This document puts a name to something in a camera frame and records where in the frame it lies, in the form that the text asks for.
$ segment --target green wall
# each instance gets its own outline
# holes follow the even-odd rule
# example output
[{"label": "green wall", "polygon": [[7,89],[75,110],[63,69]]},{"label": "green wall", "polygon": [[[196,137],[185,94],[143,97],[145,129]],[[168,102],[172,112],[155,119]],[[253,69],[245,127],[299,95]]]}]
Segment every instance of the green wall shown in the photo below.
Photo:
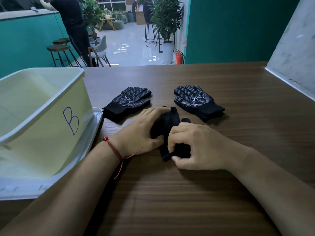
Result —
[{"label": "green wall", "polygon": [[268,61],[300,0],[191,0],[186,64]]},{"label": "green wall", "polygon": [[[54,67],[50,52],[46,46],[52,45],[52,41],[62,38],[61,31],[68,37],[60,14],[31,16],[0,21],[0,78],[15,71],[32,67]],[[70,61],[73,57],[66,52]]]}]

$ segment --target white plant pot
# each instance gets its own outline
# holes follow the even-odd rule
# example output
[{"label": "white plant pot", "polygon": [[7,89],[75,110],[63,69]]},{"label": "white plant pot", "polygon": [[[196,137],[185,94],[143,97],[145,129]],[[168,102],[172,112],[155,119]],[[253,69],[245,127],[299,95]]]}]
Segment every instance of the white plant pot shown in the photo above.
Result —
[{"label": "white plant pot", "polygon": [[163,42],[163,64],[172,64],[173,63],[173,42],[167,40]]}]

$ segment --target left hand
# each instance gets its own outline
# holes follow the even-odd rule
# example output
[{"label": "left hand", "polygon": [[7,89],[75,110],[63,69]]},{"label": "left hand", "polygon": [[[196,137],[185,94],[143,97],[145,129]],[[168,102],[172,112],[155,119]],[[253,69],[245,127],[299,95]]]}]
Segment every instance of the left hand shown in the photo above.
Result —
[{"label": "left hand", "polygon": [[131,123],[115,135],[109,137],[113,146],[123,158],[152,151],[163,145],[163,136],[152,139],[150,130],[161,114],[171,111],[170,108],[155,107],[143,110]]}]

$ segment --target cable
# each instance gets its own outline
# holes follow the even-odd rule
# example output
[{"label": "cable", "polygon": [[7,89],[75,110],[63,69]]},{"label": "cable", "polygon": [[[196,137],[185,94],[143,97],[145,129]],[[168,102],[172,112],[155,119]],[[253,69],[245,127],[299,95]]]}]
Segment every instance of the cable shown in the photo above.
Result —
[{"label": "cable", "polygon": [[62,30],[61,30],[61,28],[60,28],[60,26],[59,26],[59,23],[58,23],[58,20],[57,20],[57,17],[56,17],[56,14],[55,14],[55,12],[54,12],[54,11],[53,11],[53,15],[54,15],[54,16],[55,16],[55,18],[56,18],[56,22],[57,22],[57,24],[58,24],[59,30],[60,30],[60,32],[61,32],[61,34],[62,34],[63,38],[65,38],[65,36],[63,35]]}]

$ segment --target black glove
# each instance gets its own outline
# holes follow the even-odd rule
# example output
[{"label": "black glove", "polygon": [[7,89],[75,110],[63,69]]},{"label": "black glove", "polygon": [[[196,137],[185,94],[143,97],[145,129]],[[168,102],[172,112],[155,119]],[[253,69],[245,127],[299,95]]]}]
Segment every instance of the black glove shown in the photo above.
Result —
[{"label": "black glove", "polygon": [[105,118],[113,122],[119,122],[129,114],[136,113],[150,104],[150,99],[146,97],[151,95],[147,88],[128,87],[114,98],[110,104],[103,109]]},{"label": "black glove", "polygon": [[174,102],[178,106],[189,113],[195,114],[203,122],[208,121],[225,110],[225,108],[215,104],[214,99],[199,86],[179,86],[174,89],[174,94],[178,96],[174,99]]},{"label": "black glove", "polygon": [[[188,118],[183,118],[182,122],[190,122]],[[154,123],[151,128],[151,138],[155,139],[159,135],[164,136],[164,143],[159,147],[161,156],[163,161],[169,161],[172,156],[176,155],[181,158],[189,158],[190,157],[190,145],[187,144],[176,144],[175,151],[169,153],[167,145],[168,145],[168,135],[173,126],[178,126],[180,123],[179,115],[177,109],[175,107],[171,107],[171,111],[169,113],[162,114]]]}]

